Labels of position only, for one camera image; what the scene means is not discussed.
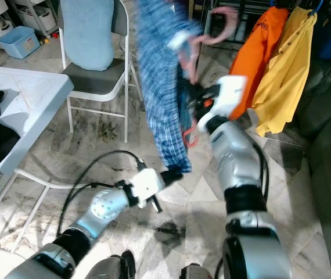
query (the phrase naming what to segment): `pink hanger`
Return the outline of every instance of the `pink hanger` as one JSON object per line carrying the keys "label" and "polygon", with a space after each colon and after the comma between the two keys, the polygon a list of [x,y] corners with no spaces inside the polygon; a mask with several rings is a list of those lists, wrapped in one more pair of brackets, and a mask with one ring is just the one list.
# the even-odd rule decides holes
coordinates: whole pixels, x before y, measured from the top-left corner
{"label": "pink hanger", "polygon": [[182,139],[184,140],[184,144],[188,148],[194,147],[198,143],[198,136],[197,135],[194,136],[193,142],[188,142],[188,139],[186,138],[189,134],[191,134],[192,132],[194,132],[196,130],[196,127],[197,127],[196,121],[193,120],[191,128],[187,129],[186,131],[184,131],[182,133]]}
{"label": "pink hanger", "polygon": [[178,55],[181,67],[184,70],[188,71],[189,80],[191,84],[195,84],[197,82],[197,75],[195,69],[196,58],[199,55],[197,53],[197,45],[199,43],[202,43],[204,45],[213,45],[218,42],[222,42],[224,39],[230,37],[234,33],[238,22],[238,13],[231,7],[227,7],[227,6],[218,7],[213,9],[211,13],[220,13],[222,15],[225,15],[226,17],[226,25],[223,31],[221,32],[221,34],[215,38],[209,36],[208,34],[201,35],[198,37],[190,37],[188,40],[192,53],[190,58],[185,59],[184,52],[180,52]]}

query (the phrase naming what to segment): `yellow shirt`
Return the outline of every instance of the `yellow shirt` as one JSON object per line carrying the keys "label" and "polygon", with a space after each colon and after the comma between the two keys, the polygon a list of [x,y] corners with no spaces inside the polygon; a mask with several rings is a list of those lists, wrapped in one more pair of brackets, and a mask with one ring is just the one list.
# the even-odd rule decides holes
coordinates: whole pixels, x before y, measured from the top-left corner
{"label": "yellow shirt", "polygon": [[260,122],[257,134],[279,133],[291,122],[309,73],[311,39],[316,14],[295,8],[279,40],[275,56],[267,64],[266,72],[253,98]]}

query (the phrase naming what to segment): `chair cushion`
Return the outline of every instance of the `chair cushion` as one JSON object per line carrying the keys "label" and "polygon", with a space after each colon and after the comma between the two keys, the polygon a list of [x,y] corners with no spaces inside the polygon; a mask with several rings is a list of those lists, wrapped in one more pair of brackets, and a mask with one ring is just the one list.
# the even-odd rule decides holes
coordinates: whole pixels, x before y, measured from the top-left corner
{"label": "chair cushion", "polygon": [[114,58],[105,71],[88,71],[70,63],[62,73],[70,77],[75,91],[104,95],[113,90],[124,73],[124,60]]}
{"label": "chair cushion", "polygon": [[76,65],[103,71],[114,58],[111,22],[114,0],[61,0],[64,47]]}

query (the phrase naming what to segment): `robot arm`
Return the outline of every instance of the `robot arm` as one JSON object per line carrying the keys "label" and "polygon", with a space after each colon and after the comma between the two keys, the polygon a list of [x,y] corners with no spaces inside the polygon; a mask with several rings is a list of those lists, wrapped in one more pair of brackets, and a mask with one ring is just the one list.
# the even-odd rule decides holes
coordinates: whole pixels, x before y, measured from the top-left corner
{"label": "robot arm", "polygon": [[111,221],[129,207],[143,208],[149,201],[161,211],[154,195],[181,178],[182,174],[170,171],[158,174],[143,164],[131,180],[98,193],[87,211],[62,235],[12,270],[6,279],[70,278]]}
{"label": "robot arm", "polygon": [[225,76],[217,84],[207,89],[191,85],[189,103],[199,130],[210,135],[226,201],[227,237],[222,249],[224,276],[231,279],[290,279],[290,261],[280,244],[262,194],[262,162],[257,154],[257,144],[235,122],[226,118],[240,102],[245,78]]}

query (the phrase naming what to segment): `hanging clothes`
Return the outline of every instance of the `hanging clothes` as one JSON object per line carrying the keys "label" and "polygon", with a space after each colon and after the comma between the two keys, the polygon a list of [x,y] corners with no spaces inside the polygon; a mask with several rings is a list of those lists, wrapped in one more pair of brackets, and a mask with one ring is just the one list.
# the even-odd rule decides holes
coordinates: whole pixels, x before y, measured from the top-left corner
{"label": "hanging clothes", "polygon": [[190,172],[180,126],[180,115],[188,122],[188,112],[180,112],[178,105],[177,47],[189,36],[198,35],[199,28],[175,14],[166,0],[137,0],[137,7],[139,71],[147,124],[164,165]]}
{"label": "hanging clothes", "polygon": [[230,119],[237,119],[252,105],[252,99],[265,72],[288,17],[287,9],[270,7],[258,20],[249,38],[239,50],[229,74],[247,77],[246,89]]}
{"label": "hanging clothes", "polygon": [[252,107],[258,118],[257,134],[279,133],[291,122],[300,100],[310,67],[311,40],[316,13],[295,8],[278,43],[275,56],[253,98]]}

